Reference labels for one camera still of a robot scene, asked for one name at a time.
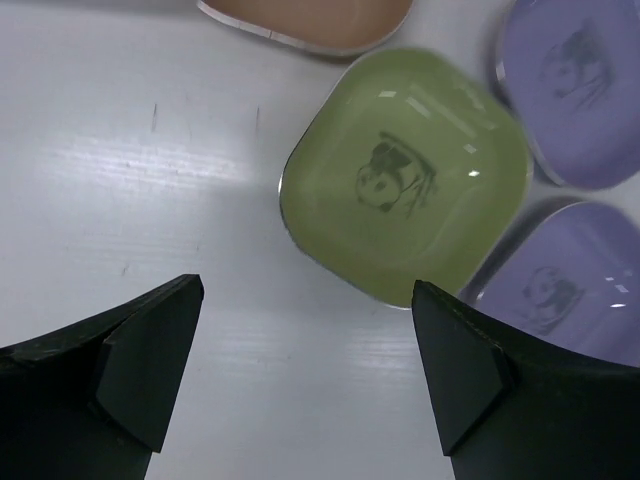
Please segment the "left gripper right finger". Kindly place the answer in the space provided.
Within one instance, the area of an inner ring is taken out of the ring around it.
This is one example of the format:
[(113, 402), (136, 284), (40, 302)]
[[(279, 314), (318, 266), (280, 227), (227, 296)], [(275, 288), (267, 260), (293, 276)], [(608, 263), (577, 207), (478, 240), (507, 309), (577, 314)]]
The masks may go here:
[(412, 316), (458, 479), (635, 479), (639, 371), (582, 355), (417, 281)]

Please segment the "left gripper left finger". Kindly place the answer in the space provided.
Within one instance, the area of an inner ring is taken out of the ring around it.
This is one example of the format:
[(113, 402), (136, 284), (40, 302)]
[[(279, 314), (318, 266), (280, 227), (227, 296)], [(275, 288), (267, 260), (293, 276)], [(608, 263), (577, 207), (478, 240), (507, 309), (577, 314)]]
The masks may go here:
[(161, 451), (204, 287), (184, 274), (1, 350), (4, 479), (142, 479)]

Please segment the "green plate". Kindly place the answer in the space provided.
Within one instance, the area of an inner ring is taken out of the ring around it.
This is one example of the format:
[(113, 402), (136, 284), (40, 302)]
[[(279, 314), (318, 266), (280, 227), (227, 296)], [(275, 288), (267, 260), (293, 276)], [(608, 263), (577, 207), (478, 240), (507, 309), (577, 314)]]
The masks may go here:
[(326, 270), (391, 307), (462, 292), (514, 222), (533, 160), (509, 110), (441, 54), (378, 50), (340, 77), (289, 155), (283, 224)]

